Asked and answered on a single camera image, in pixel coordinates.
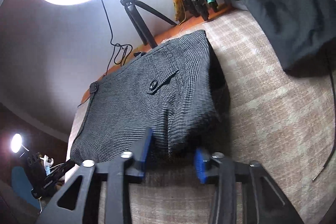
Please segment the tripod leg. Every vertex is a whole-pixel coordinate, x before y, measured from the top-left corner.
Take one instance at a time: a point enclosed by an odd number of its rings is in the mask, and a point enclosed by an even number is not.
[[[133,24],[135,30],[137,31],[139,37],[141,38],[142,43],[143,43],[144,45],[147,45],[147,40],[146,40],[145,36],[143,35],[143,33],[141,32],[141,30],[139,29],[137,23],[134,21],[134,19],[133,19],[131,13],[129,12],[129,10],[128,10],[126,7],[125,7],[125,11],[126,11],[128,17],[129,17],[129,19],[131,20],[131,22],[132,22],[132,24]]]
[[[156,41],[154,37],[152,36],[151,32],[149,31],[146,23],[143,21],[141,15],[139,14],[137,8],[135,7],[134,3],[129,4],[127,7],[125,7],[133,18],[132,23],[134,22],[134,26],[137,26],[136,29],[140,30],[142,35],[146,38],[147,42],[151,46],[151,48],[155,48],[157,46]]]
[[[168,17],[166,17],[165,15],[161,14],[159,11],[155,10],[154,8],[150,7],[149,5],[147,5],[146,3],[143,3],[140,0],[133,0],[133,3],[135,5],[137,5],[138,7],[150,12],[151,14],[161,18],[162,20],[164,20],[165,22],[168,22],[170,25],[176,26],[177,24],[172,21],[171,19],[169,19]]]

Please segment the belt loop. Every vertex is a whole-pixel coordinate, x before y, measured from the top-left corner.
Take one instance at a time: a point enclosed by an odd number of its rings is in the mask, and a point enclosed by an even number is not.
[[[90,94],[95,93],[98,90],[98,82],[93,82],[90,85]]]

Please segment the beige blanket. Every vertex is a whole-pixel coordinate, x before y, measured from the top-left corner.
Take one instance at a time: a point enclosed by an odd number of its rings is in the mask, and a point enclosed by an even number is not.
[[[249,12],[233,11],[179,36],[196,29],[206,31],[231,93],[231,134],[222,152],[236,161],[261,162],[303,221],[318,223],[336,196],[336,157],[312,182],[333,143],[329,77],[296,79],[286,75]],[[86,108],[87,103],[78,108],[68,158]],[[213,188],[201,185],[192,167],[151,172],[144,184],[130,188],[133,223],[205,224],[212,194]]]

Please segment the black tripod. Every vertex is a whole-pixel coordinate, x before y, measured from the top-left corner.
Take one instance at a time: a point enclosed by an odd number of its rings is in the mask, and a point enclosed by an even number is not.
[[[141,15],[139,14],[137,7],[140,7],[151,14],[161,18],[162,20],[168,22],[170,25],[176,26],[177,24],[170,20],[168,17],[164,16],[157,10],[153,9],[152,7],[148,6],[147,4],[139,1],[139,0],[120,0],[120,3],[125,7],[125,11],[131,20],[132,24],[134,25],[137,33],[139,34],[142,42],[144,45],[149,45],[151,48],[155,48],[157,46],[155,39],[151,32],[149,31],[146,23],[143,21]]]

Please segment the garment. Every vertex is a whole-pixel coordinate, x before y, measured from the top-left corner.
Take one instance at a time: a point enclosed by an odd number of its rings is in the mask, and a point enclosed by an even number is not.
[[[226,0],[245,5],[271,43],[285,72],[336,37],[335,0]]]
[[[90,85],[70,158],[111,160],[154,131],[152,156],[172,160],[206,137],[230,96],[205,31],[167,41]]]

